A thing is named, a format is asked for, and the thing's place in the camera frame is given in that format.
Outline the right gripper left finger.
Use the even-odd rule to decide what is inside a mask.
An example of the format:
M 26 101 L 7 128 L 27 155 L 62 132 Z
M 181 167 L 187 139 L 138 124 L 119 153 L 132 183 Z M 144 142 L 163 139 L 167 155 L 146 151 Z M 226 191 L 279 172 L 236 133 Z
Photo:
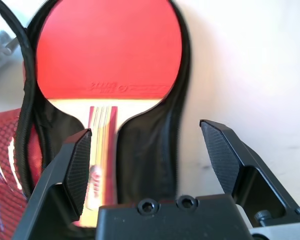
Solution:
M 63 143 L 42 172 L 15 230 L 15 240 L 91 240 L 93 229 L 74 222 L 83 213 L 89 179 L 90 129 Z

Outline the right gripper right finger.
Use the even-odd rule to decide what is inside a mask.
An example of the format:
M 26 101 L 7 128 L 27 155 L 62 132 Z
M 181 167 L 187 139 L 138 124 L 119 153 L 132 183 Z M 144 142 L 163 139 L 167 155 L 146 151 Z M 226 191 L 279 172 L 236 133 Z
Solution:
M 300 206 L 252 148 L 222 123 L 201 120 L 199 125 L 224 193 L 250 222 L 300 222 Z

